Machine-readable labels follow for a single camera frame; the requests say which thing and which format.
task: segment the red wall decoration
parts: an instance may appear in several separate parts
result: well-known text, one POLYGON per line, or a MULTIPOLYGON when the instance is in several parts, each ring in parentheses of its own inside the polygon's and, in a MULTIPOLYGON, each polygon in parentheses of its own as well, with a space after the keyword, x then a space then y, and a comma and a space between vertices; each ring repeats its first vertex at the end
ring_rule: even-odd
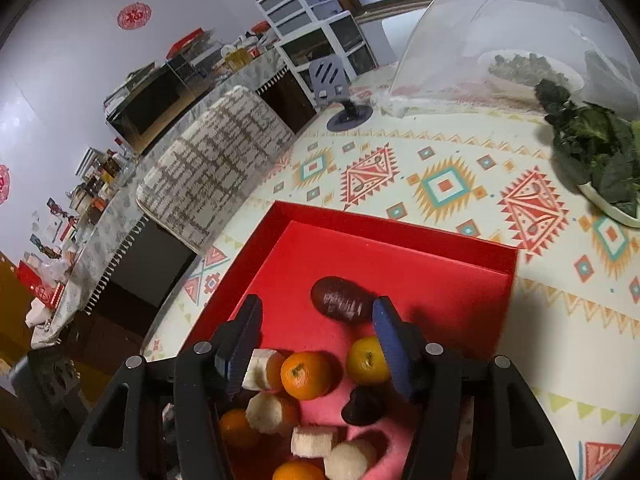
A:
POLYGON ((0 164, 0 205, 9 198, 9 168, 0 164))
POLYGON ((136 2, 126 6, 118 14, 118 26, 124 30, 144 27, 151 18, 151 7, 136 2))

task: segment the patterned chair cover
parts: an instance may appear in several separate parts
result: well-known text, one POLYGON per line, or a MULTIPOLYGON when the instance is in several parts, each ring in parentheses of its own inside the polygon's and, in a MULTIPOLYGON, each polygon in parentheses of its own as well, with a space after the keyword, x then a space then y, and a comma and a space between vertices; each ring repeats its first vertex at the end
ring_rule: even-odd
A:
POLYGON ((262 99, 236 86, 149 170, 138 186, 138 205, 203 253, 293 141, 293 132, 262 99))

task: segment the orange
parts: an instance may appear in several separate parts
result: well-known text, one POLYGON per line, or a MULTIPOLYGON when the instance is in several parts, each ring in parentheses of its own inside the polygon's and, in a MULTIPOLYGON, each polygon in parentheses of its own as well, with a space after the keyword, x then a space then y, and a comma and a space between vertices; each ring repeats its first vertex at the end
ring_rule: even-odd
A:
POLYGON ((346 370, 356 384, 363 386, 382 384, 391 377, 380 341, 375 336, 358 339, 351 346, 347 354, 346 370))
POLYGON ((271 480, 326 480, 322 470, 309 462, 295 460, 276 469, 271 480))
POLYGON ((331 367, 319 352, 300 352, 285 359, 280 369, 285 391, 298 400, 322 397, 331 388, 331 367))
POLYGON ((239 408, 220 417, 220 435, 227 444, 239 449, 250 449, 260 440, 260 433, 249 426, 244 410, 239 408))

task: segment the tablecloth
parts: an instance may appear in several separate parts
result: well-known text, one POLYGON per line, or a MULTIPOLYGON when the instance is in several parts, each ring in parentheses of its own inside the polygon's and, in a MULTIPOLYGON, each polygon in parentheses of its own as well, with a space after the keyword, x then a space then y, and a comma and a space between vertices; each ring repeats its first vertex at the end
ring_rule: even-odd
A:
MULTIPOLYGON (((368 73, 351 94, 367 98, 392 76, 393 67, 368 73)), ((596 479, 640 413, 640 232, 561 181, 541 114, 476 108, 398 119, 377 109, 359 129, 334 134, 326 122, 335 111, 318 116, 236 213, 145 357, 178 352, 274 200, 508 244, 520 255, 497 352, 536 394, 577 478, 596 479)))
POLYGON ((124 245, 123 242, 130 237, 132 230, 140 231, 144 227, 146 217, 136 204, 138 184, 174 140, 234 86, 245 86, 256 91, 284 67, 284 60, 275 49, 254 59, 250 65, 220 83, 193 105, 139 161, 136 173, 109 202, 87 240, 50 324, 46 327, 37 326, 33 330, 32 348, 54 344, 60 331, 73 319, 75 313, 84 309, 91 299, 94 303, 97 301, 100 289, 108 282, 108 276, 133 239, 130 238, 124 245))

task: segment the food cover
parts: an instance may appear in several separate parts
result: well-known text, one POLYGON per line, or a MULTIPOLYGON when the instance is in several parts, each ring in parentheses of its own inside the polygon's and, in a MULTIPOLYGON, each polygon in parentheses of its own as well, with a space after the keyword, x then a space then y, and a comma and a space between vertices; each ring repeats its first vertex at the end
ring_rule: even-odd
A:
POLYGON ((550 78, 634 118, 640 64, 599 0, 434 0, 381 104, 393 115, 538 108, 550 78))

